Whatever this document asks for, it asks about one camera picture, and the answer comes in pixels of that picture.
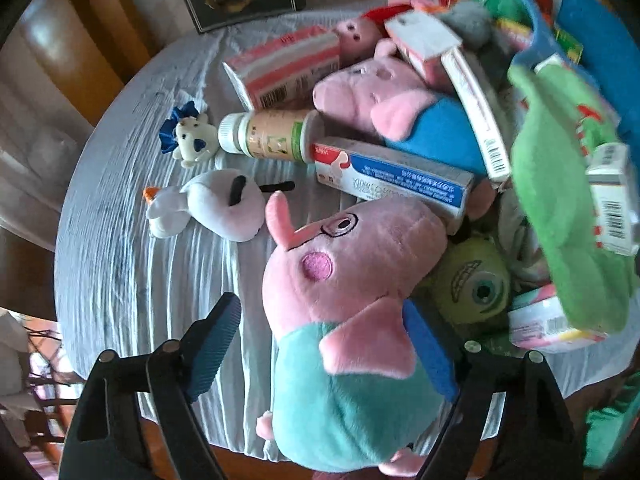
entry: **small white plush toy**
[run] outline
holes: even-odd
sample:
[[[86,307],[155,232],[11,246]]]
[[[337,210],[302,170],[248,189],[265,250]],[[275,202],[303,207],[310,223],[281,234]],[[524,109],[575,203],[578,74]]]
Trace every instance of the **small white plush toy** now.
[[[220,148],[217,128],[209,124],[206,113],[198,113],[193,101],[172,110],[171,118],[160,128],[159,137],[162,152],[173,152],[183,168],[209,160]]]
[[[223,238],[246,242],[264,223],[263,191],[291,189],[292,182],[259,187],[238,170],[207,171],[184,186],[147,187],[146,218],[157,238],[177,235],[194,218]]]

